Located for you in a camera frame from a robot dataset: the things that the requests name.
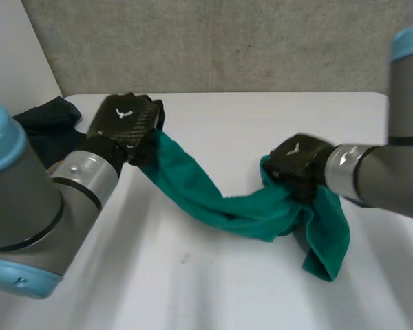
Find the gray robot arm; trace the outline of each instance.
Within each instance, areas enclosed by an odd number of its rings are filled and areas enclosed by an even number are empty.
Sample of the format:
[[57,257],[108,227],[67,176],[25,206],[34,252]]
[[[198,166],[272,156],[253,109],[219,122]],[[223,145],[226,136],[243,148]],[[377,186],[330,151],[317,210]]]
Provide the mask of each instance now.
[[109,96],[88,138],[48,177],[22,128],[0,107],[0,289],[47,298],[114,191],[124,162],[147,164],[161,101]]
[[324,175],[338,195],[413,217],[413,26],[394,40],[387,145],[342,144]]

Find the light blue joint cap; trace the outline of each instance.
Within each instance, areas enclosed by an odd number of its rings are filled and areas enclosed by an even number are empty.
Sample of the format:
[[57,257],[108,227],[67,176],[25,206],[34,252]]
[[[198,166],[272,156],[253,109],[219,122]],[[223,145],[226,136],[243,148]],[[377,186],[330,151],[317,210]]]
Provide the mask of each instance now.
[[413,55],[413,25],[399,32],[392,42],[392,62]]
[[0,259],[0,290],[34,299],[45,299],[63,277],[45,270]]
[[0,171],[14,163],[25,148],[25,132],[0,105]]

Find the white wall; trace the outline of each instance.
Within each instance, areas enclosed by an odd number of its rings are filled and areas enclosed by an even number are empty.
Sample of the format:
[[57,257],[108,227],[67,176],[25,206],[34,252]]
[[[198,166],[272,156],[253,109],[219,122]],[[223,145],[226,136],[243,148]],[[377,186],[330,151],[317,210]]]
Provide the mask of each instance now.
[[0,0],[0,103],[11,114],[61,95],[20,0]]

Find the white logo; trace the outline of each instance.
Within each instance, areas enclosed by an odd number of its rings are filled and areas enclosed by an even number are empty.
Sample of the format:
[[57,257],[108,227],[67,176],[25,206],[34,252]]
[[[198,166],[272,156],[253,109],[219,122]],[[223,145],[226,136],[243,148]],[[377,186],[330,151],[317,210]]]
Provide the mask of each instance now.
[[286,154],[286,156],[293,155],[294,153],[298,153],[299,150],[300,150],[300,143],[297,143],[297,144],[295,145],[295,149],[292,150],[292,151],[289,151],[289,152]]
[[118,114],[120,119],[123,119],[124,117],[128,117],[130,115],[133,115],[133,111],[129,111],[129,112],[119,112],[118,108],[115,108],[116,113]]

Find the towel fold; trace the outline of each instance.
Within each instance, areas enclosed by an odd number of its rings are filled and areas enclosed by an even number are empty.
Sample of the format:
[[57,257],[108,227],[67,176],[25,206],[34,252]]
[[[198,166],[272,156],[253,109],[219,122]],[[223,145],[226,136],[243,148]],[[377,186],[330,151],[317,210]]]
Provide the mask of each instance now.
[[209,226],[269,242],[304,225],[310,251],[303,268],[326,281],[337,277],[350,241],[338,196],[320,186],[313,204],[302,205],[290,198],[291,187],[274,183],[260,166],[263,188],[248,196],[223,197],[175,141],[162,131],[156,131],[156,139],[157,157],[141,171],[185,212]]

